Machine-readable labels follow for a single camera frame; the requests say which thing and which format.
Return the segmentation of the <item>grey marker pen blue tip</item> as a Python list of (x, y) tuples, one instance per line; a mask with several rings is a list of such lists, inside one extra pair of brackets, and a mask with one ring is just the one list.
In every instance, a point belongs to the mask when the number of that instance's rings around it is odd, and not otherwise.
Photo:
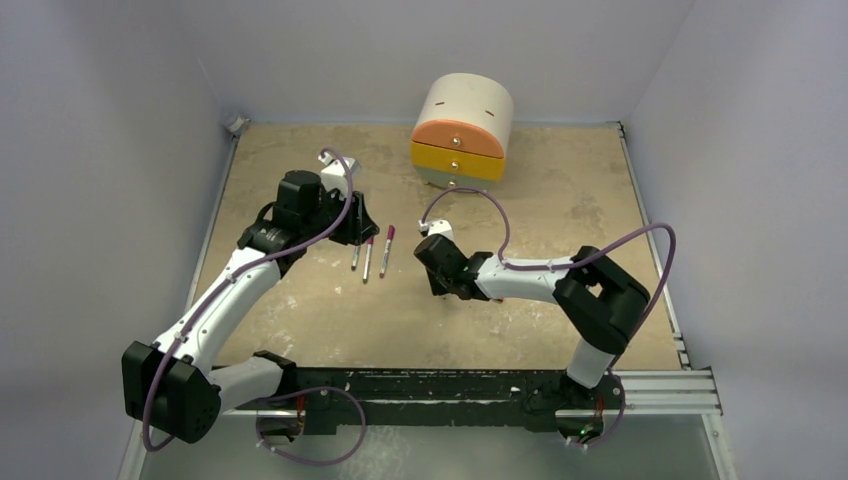
[(365, 243), (365, 259), (362, 272), (362, 283), (367, 284), (370, 278), (370, 268), (372, 263), (374, 247), (374, 237), (370, 237)]

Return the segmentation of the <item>grey marker pen green tip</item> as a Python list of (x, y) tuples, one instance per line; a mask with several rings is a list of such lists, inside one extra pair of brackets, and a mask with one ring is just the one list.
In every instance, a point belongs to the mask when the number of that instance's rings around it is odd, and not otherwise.
[(357, 271), (360, 256), (361, 256), (361, 249), (362, 249), (361, 245), (357, 245), (357, 246), (354, 247), (351, 271), (354, 271), (354, 272)]

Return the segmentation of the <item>grey marker pen red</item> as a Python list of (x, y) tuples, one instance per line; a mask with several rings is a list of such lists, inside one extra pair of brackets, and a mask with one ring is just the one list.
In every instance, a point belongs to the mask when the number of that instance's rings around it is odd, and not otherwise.
[(379, 269), (379, 273), (378, 273), (378, 277), (380, 279), (383, 279), (385, 277), (386, 273), (387, 273), (388, 263), (389, 263), (389, 258), (390, 258), (390, 252), (391, 252), (393, 240), (395, 238), (395, 234), (396, 234), (396, 227), (394, 225), (390, 224), (389, 227), (388, 227), (388, 232), (387, 232), (385, 245), (384, 245), (384, 249), (383, 249), (383, 255), (382, 255), (382, 259), (381, 259), (381, 265), (380, 265), (380, 269)]

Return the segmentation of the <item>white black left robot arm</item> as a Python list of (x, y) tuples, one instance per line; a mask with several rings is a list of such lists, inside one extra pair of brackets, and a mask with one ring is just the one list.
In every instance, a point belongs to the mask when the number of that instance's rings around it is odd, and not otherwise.
[(379, 231), (352, 174), (339, 163), (318, 173), (287, 172), (237, 241), (228, 263), (199, 300), (153, 342), (135, 341), (121, 358), (126, 413), (170, 438), (195, 443), (217, 418), (254, 400), (284, 409), (297, 399), (293, 362), (257, 352), (229, 367), (218, 353), (253, 306), (307, 248), (328, 239), (361, 245)]

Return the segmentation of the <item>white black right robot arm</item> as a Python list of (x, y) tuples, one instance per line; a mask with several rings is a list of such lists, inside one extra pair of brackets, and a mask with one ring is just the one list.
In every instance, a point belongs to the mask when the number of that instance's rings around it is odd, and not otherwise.
[(583, 246), (572, 257), (499, 259), (464, 255), (444, 234), (426, 236), (414, 257), (435, 296), (494, 301), (510, 298), (561, 308), (581, 340), (561, 381), (564, 399), (584, 407), (601, 391), (601, 378), (638, 331), (653, 300), (648, 290), (601, 250)]

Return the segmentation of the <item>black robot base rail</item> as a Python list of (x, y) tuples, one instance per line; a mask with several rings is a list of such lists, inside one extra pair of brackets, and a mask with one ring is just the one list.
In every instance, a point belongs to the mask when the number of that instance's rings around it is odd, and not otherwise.
[(533, 433), (597, 437), (605, 415), (626, 406), (619, 377), (594, 388), (561, 370), (299, 367), (269, 351), (283, 371), (271, 409), (302, 408), (308, 435), (341, 426), (520, 427)]

